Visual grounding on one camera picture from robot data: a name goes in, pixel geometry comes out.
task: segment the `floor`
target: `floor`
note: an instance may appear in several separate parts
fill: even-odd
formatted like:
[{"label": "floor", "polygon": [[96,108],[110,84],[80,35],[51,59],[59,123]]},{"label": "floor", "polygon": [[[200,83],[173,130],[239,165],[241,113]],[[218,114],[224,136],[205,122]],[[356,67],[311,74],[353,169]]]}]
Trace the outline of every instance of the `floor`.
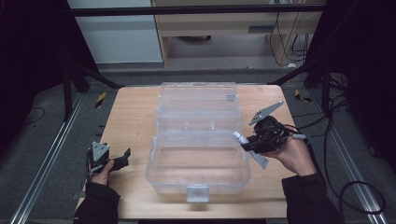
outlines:
[{"label": "floor", "polygon": [[[292,53],[290,52],[290,57],[302,58]],[[208,41],[198,36],[174,38],[169,51],[169,64],[165,68],[148,66],[129,71],[103,71],[103,75],[131,86],[159,85],[164,81],[234,81],[257,84],[276,80],[301,63],[277,64],[262,35],[212,36]],[[343,79],[342,75],[334,76]],[[73,99],[76,102],[80,100],[81,104],[75,105],[78,115],[70,127],[63,126],[62,86],[43,91],[35,98],[35,108],[26,119],[26,125],[9,146],[11,153],[2,158],[0,163],[0,223],[8,223],[18,209],[26,215],[23,217],[26,223],[71,223],[83,180],[85,161],[82,158],[85,149],[92,141],[100,141],[103,125],[106,124],[117,94],[116,90],[91,78],[88,80],[92,85],[88,93],[73,92]],[[282,86],[298,127],[312,123],[322,115],[319,106],[320,87],[306,90],[302,81],[304,74]],[[296,98],[296,90],[300,91],[300,96],[304,99]],[[94,108],[98,95],[104,91],[104,103],[100,109]],[[340,93],[339,90],[332,90],[332,98]],[[333,187],[339,192],[345,183],[358,178],[375,185],[387,200],[383,216],[362,215],[344,206],[346,222],[396,223],[396,175],[384,160],[370,155],[370,146],[347,106],[334,112],[332,131],[327,147],[324,147],[324,137],[321,134],[326,127],[325,119],[306,128],[305,133],[319,135],[312,137],[311,144],[322,172],[325,170],[324,163],[327,162]],[[60,130],[66,133],[65,139],[57,138]],[[53,163],[46,162],[48,156],[56,160]],[[43,171],[44,165],[49,169]],[[32,183],[35,181],[39,184],[37,193],[28,195],[29,192],[32,193]],[[330,190],[329,196],[337,202]],[[355,186],[346,193],[345,199],[361,207],[361,202],[370,203],[371,197],[375,198],[374,202],[381,202],[372,190]],[[24,199],[31,199],[32,204],[21,207]],[[286,220],[271,219],[268,223],[286,223]]]}]

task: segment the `hand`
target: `hand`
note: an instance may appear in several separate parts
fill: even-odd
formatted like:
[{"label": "hand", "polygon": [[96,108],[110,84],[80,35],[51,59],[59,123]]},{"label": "hand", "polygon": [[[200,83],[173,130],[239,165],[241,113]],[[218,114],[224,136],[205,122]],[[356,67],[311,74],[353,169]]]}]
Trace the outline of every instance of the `hand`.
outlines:
[{"label": "hand", "polygon": [[279,150],[262,153],[262,155],[279,160],[288,170],[299,176],[312,175],[317,172],[304,141],[291,136]]},{"label": "hand", "polygon": [[113,165],[114,165],[114,161],[109,160],[100,174],[91,174],[91,182],[101,185],[107,185],[108,173],[110,173],[111,168],[113,168]]}]

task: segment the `white cabinet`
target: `white cabinet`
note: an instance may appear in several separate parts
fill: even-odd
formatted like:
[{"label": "white cabinet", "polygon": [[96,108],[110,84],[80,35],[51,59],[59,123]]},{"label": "white cabinet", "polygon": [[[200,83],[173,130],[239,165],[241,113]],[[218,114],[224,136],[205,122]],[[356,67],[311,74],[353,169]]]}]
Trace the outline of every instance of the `white cabinet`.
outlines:
[{"label": "white cabinet", "polygon": [[[71,8],[151,7],[150,0],[68,0]],[[161,63],[153,16],[76,17],[95,62]]]}]

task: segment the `metal bar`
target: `metal bar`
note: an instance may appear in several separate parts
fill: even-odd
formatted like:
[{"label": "metal bar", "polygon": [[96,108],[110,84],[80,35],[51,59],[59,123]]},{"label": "metal bar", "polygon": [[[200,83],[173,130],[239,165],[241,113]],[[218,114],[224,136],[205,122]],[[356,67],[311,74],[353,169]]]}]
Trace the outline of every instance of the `metal bar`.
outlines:
[{"label": "metal bar", "polygon": [[[312,99],[317,106],[318,110],[323,113],[323,110],[321,109],[318,96],[314,91],[310,91],[311,95],[313,96]],[[347,152],[347,147],[344,145],[341,136],[337,132],[337,129],[334,127],[331,128],[330,130],[330,135],[332,137],[332,140],[335,143],[335,150],[338,154],[338,157],[341,160],[341,163],[343,163],[344,168],[346,169],[346,174],[349,177],[349,180],[355,181],[355,180],[360,180],[364,181],[363,176],[361,175],[361,171],[359,170],[358,166],[355,164],[355,162],[352,160],[350,157],[349,153]],[[366,211],[378,211],[379,210],[379,205],[374,197],[374,194],[371,192],[371,190],[367,186],[359,186],[356,185],[354,186],[354,189],[356,191],[356,194],[358,195],[362,206]],[[372,223],[374,224],[386,224],[388,223],[384,214],[381,213],[379,215],[368,215],[368,218],[371,220]]]},{"label": "metal bar", "polygon": [[315,12],[324,11],[326,4],[277,4],[277,5],[228,5],[228,6],[184,6],[184,7],[113,7],[72,8],[51,10],[44,13],[51,16],[95,17],[95,16],[138,16],[212,13],[254,13],[254,12]]},{"label": "metal bar", "polygon": [[78,114],[81,107],[81,102],[84,98],[84,94],[79,93],[80,97],[75,101],[74,111],[68,121],[64,121],[60,131],[56,135],[49,152],[44,159],[40,169],[38,170],[32,185],[26,192],[20,206],[11,218],[11,224],[23,224],[27,220],[30,212],[32,211],[35,201],[42,190],[48,175],[50,174],[51,168],[58,157],[59,152],[64,144],[64,140],[68,135],[71,126]]}]

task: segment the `black sleeve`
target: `black sleeve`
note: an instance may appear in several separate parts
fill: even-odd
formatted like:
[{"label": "black sleeve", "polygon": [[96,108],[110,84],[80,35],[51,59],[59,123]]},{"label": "black sleeve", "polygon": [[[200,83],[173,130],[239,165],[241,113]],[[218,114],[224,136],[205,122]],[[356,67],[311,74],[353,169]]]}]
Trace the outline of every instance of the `black sleeve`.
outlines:
[{"label": "black sleeve", "polygon": [[74,224],[112,224],[119,222],[120,195],[105,185],[90,184],[85,200],[78,207]]},{"label": "black sleeve", "polygon": [[344,223],[318,174],[282,179],[289,224]]}]

